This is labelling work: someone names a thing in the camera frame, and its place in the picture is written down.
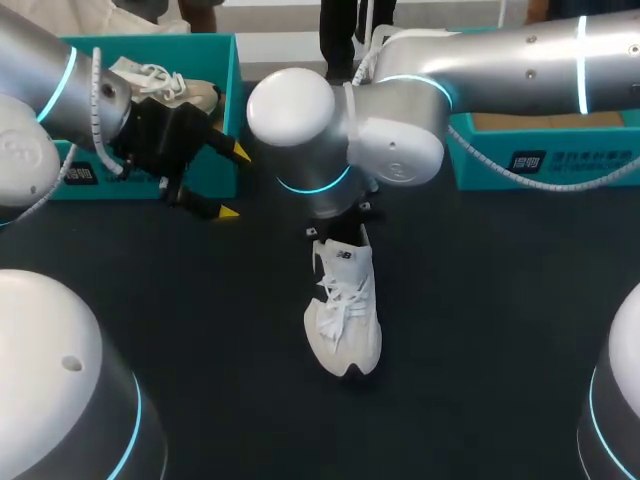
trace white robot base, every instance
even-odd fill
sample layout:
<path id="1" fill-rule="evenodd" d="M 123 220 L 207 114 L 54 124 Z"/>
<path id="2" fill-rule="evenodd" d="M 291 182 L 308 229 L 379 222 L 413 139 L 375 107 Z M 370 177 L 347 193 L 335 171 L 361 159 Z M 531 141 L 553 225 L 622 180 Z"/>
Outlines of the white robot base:
<path id="1" fill-rule="evenodd" d="M 161 480 L 167 444 L 135 375 L 71 290 L 0 270 L 0 480 Z"/>
<path id="2" fill-rule="evenodd" d="M 615 316 L 578 425 L 578 454 L 590 480 L 640 479 L 640 285 Z"/>

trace white cable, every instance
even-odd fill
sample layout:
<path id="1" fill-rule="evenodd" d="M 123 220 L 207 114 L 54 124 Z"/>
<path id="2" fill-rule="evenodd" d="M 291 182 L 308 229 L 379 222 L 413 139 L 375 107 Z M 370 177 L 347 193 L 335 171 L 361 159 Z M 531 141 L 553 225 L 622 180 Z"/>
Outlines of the white cable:
<path id="1" fill-rule="evenodd" d="M 60 167 L 60 173 L 58 173 L 58 178 L 56 178 L 56 181 L 51 187 L 51 190 L 49 190 L 49 192 L 47 192 L 47 194 L 44 197 L 42 197 L 40 200 L 34 203 L 31 206 L 31 208 L 22 212 L 22 214 L 15 220 L 16 222 L 19 220 L 24 220 L 26 217 L 28 217 L 33 212 L 38 210 L 40 207 L 42 207 L 45 203 L 49 201 L 49 199 L 53 196 L 54 193 L 56 193 L 56 191 L 58 190 L 58 187 L 62 183 L 62 180 L 64 180 L 64 177 L 67 176 L 67 172 L 69 171 L 71 164 L 73 164 L 73 159 L 75 158 L 77 152 L 78 152 L 78 146 L 71 145 L 71 149 L 69 150 L 69 153 L 67 153 L 67 158 L 65 158 L 64 163 L 62 164 L 62 167 Z"/>
<path id="2" fill-rule="evenodd" d="M 507 16 L 507 1 L 500 0 L 500 15 L 498 16 L 498 28 L 504 27 L 504 19 Z"/>
<path id="3" fill-rule="evenodd" d="M 96 153 L 111 173 L 118 176 L 122 173 L 122 165 L 113 160 L 102 143 L 102 128 L 100 125 L 100 78 L 102 73 L 102 52 L 98 47 L 93 49 L 91 61 L 91 135 Z"/>
<path id="4" fill-rule="evenodd" d="M 353 85 L 360 85 L 362 80 L 365 78 L 367 73 L 369 64 L 373 61 L 376 55 L 380 52 L 380 48 L 371 50 L 362 60 L 362 63 L 358 67 L 355 76 L 353 77 L 353 81 L 351 82 Z M 585 190 L 592 190 L 594 188 L 602 187 L 608 185 L 616 180 L 620 180 L 625 175 L 628 175 L 636 168 L 640 167 L 640 156 L 635 160 L 627 163 L 625 166 L 620 167 L 619 169 L 604 175 L 603 177 L 596 178 L 594 180 L 589 180 L 587 182 L 574 183 L 570 185 L 557 185 L 553 183 L 545 183 L 538 182 L 536 180 L 531 180 L 529 178 L 523 177 L 521 175 L 517 175 L 513 172 L 510 172 L 506 168 L 501 167 L 491 159 L 489 159 L 486 155 L 483 155 L 481 152 L 473 148 L 469 142 L 467 142 L 462 135 L 460 135 L 451 125 L 448 127 L 449 135 L 453 137 L 467 152 L 473 155 L 474 158 L 478 159 L 478 161 L 482 162 L 483 165 L 491 168 L 496 173 L 507 177 L 509 180 L 523 185 L 528 188 L 535 188 L 538 190 L 546 190 L 550 192 L 582 192 Z"/>
<path id="5" fill-rule="evenodd" d="M 100 125 L 100 107 L 99 107 L 99 94 L 100 94 L 100 77 L 101 77 L 101 63 L 102 63 L 102 54 L 99 48 L 93 49 L 93 60 L 92 60 L 92 70 L 91 70 L 91 133 L 93 136 L 93 144 L 96 149 L 96 153 L 102 160 L 102 162 L 107 166 L 107 168 L 113 172 L 115 175 L 120 175 L 122 173 L 122 166 L 112 160 L 107 152 L 104 149 L 102 143 L 102 130 Z M 67 157 L 65 158 L 62 166 L 60 167 L 60 173 L 58 173 L 58 177 L 54 182 L 51 189 L 47 192 L 47 194 L 34 203 L 28 210 L 25 210 L 15 221 L 23 220 L 24 218 L 31 215 L 33 212 L 42 207 L 45 203 L 51 199 L 54 193 L 58 190 L 58 187 L 62 184 L 62 181 L 67 176 L 69 172 L 69 168 L 73 164 L 73 159 L 78 153 L 79 147 L 75 144 L 71 145 L 69 152 L 67 153 Z"/>
<path id="6" fill-rule="evenodd" d="M 375 0 L 368 0 L 367 2 L 367 22 L 364 30 L 364 51 L 369 52 L 371 50 L 371 40 L 373 38 L 373 8 Z"/>

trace cardboard box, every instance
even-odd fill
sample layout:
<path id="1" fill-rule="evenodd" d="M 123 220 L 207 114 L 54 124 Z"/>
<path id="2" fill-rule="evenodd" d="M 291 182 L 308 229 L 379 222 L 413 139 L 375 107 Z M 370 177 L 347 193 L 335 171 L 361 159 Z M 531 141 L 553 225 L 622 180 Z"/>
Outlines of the cardboard box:
<path id="1" fill-rule="evenodd" d="M 607 175 L 640 156 L 640 111 L 513 117 L 463 114 L 451 126 L 503 168 L 540 182 L 574 184 Z M 447 140 L 458 188 L 524 188 Z M 640 171 L 611 184 L 640 185 Z"/>

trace shoelace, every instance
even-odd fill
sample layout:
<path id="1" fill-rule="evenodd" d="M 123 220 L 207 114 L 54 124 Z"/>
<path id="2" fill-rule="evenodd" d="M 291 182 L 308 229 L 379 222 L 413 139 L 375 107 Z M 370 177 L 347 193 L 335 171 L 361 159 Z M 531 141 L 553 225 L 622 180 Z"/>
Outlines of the shoelace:
<path id="1" fill-rule="evenodd" d="M 174 72 L 171 75 L 166 68 L 153 64 L 142 65 L 140 71 L 148 75 L 151 80 L 157 79 L 162 82 L 160 85 L 141 88 L 141 93 L 162 92 L 164 99 L 171 102 L 187 91 L 184 77 L 179 73 Z"/>
<path id="2" fill-rule="evenodd" d="M 338 343 L 342 337 L 342 332 L 346 321 L 353 317 L 362 317 L 366 313 L 367 299 L 367 277 L 360 285 L 338 282 L 332 275 L 324 275 L 318 285 L 324 287 L 327 293 L 326 317 L 317 323 L 318 333 L 328 338 L 333 343 L 333 353 L 338 349 Z"/>

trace white sneaker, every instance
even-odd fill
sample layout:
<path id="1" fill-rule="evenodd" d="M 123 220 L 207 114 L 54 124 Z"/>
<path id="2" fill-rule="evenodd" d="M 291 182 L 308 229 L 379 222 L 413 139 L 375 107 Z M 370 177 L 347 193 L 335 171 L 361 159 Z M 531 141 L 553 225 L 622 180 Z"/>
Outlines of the white sneaker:
<path id="1" fill-rule="evenodd" d="M 110 70 L 131 84 L 136 103 L 147 97 L 153 97 L 170 108 L 189 102 L 210 114 L 220 101 L 220 90 L 213 83 L 185 80 L 179 73 L 170 74 L 160 65 L 141 65 L 120 57 Z"/>
<path id="2" fill-rule="evenodd" d="M 304 326 L 313 353 L 337 377 L 371 373 L 382 349 L 372 251 L 361 228 L 364 246 L 333 240 L 313 244 L 318 292 Z"/>

